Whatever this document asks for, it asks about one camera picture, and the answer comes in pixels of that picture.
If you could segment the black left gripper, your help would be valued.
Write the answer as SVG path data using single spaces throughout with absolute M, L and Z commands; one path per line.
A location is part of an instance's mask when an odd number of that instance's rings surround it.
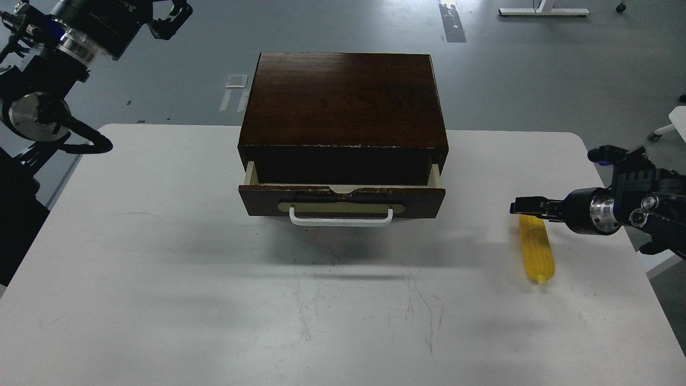
M 193 7 L 187 1 L 171 1 L 172 9 L 164 19 L 152 17 L 147 26 L 155 39 L 169 41 L 193 14 Z

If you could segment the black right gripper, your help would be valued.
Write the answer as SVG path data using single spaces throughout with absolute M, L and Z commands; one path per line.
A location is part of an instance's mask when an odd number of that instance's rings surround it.
M 612 235 L 621 225 L 614 215 L 614 198 L 607 188 L 571 191 L 562 201 L 544 196 L 518 196 L 510 214 L 561 221 L 576 234 Z

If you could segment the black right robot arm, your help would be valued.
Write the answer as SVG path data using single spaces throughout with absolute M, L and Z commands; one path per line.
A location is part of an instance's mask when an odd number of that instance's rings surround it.
M 668 250 L 684 258 L 684 175 L 657 168 L 643 146 L 632 151 L 600 146 L 587 157 L 613 169 L 607 188 L 574 190 L 562 200 L 519 196 L 510 204 L 510 213 L 562 222 L 576 234 L 613 235 L 621 227 L 631 227 L 650 236 L 639 247 L 642 254 Z

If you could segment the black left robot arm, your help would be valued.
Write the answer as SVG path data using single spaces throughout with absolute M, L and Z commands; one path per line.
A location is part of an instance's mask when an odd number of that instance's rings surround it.
M 174 1 L 165 19 L 153 17 L 152 1 L 60 1 L 49 14 L 20 1 L 2 11 L 10 34 L 2 59 L 28 58 L 22 66 L 2 68 L 2 124 L 31 145 L 17 155 L 2 151 L 2 286 L 8 287 L 49 215 L 37 199 L 35 178 L 62 151 L 103 154 L 113 144 L 75 118 L 66 96 L 88 79 L 89 66 L 101 54 L 121 58 L 144 25 L 156 39 L 168 41 L 191 17 L 186 1 Z

